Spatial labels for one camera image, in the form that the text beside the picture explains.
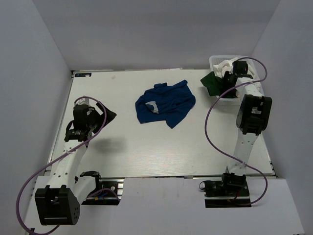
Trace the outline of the dark green t shirt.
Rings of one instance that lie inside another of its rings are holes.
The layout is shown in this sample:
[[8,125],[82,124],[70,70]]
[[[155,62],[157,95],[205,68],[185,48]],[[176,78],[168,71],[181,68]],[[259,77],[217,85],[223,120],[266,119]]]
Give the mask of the dark green t shirt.
[[201,79],[201,83],[207,88],[210,96],[220,96],[221,98],[236,98],[236,90],[231,90],[225,95],[225,91],[235,86],[237,77],[230,72],[225,72],[223,78],[215,75],[212,71]]

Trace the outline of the blue t shirt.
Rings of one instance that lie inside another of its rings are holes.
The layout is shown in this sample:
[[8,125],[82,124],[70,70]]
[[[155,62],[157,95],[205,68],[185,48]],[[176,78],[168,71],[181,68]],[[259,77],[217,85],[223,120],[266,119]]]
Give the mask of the blue t shirt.
[[164,120],[173,129],[195,104],[196,98],[187,80],[182,80],[172,86],[167,83],[155,84],[135,102],[135,110],[141,124]]

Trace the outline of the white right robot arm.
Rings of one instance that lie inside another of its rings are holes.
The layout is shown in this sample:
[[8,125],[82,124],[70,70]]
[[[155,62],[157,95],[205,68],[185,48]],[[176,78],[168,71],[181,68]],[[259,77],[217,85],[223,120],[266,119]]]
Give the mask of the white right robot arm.
[[242,57],[234,61],[230,73],[235,76],[236,96],[241,105],[236,118],[238,137],[233,153],[235,159],[230,160],[226,173],[236,176],[246,175],[246,164],[252,148],[268,126],[272,107],[272,98],[262,94],[255,85],[259,81],[247,74],[247,59],[248,57]]

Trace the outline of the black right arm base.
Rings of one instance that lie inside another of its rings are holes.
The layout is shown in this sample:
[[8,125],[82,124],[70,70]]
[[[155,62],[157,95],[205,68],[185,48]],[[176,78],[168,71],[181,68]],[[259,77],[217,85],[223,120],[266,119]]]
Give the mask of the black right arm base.
[[206,180],[199,184],[204,192],[206,208],[248,208],[251,207],[246,176],[224,173],[222,179]]

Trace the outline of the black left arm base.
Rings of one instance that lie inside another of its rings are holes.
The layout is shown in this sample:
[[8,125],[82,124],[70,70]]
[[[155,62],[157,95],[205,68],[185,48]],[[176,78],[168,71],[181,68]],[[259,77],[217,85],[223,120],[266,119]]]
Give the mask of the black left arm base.
[[94,206],[117,206],[121,200],[124,180],[123,179],[111,179],[101,177],[99,172],[86,171],[80,174],[79,178],[92,177],[95,181],[95,189],[85,199],[83,205]]

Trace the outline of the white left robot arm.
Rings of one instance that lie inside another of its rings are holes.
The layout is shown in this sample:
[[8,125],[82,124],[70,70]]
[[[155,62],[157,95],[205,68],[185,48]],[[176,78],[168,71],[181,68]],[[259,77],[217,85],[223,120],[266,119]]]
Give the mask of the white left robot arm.
[[103,191],[99,172],[78,172],[88,148],[87,140],[116,117],[115,112],[99,103],[96,106],[101,114],[85,101],[74,106],[73,120],[68,123],[64,138],[67,156],[57,162],[47,185],[36,190],[35,203],[44,226],[75,225],[81,204],[89,195],[99,195]]

